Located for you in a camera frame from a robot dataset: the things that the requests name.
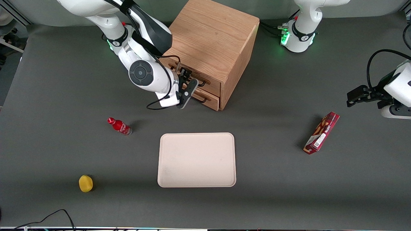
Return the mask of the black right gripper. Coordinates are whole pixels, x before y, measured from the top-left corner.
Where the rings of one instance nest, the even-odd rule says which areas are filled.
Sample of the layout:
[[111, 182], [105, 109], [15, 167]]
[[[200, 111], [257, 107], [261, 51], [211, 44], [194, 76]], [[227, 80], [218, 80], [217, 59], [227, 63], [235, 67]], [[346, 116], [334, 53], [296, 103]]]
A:
[[191, 79], [191, 74], [192, 72], [187, 72], [186, 69], [180, 69], [179, 71], [179, 103], [177, 104], [178, 109], [185, 108], [199, 85], [199, 81], [197, 79]]

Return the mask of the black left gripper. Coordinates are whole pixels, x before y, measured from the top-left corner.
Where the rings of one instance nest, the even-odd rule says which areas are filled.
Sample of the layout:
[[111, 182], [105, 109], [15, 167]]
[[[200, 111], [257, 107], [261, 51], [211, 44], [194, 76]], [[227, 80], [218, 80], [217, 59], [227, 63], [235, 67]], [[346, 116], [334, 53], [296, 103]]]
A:
[[384, 90], [383, 86], [370, 86], [360, 85], [355, 89], [348, 92], [346, 105], [347, 107], [352, 107], [355, 104], [371, 101], [379, 101], [377, 103], [378, 109], [383, 109], [385, 107], [390, 107], [395, 104], [395, 101], [391, 100], [391, 95]]

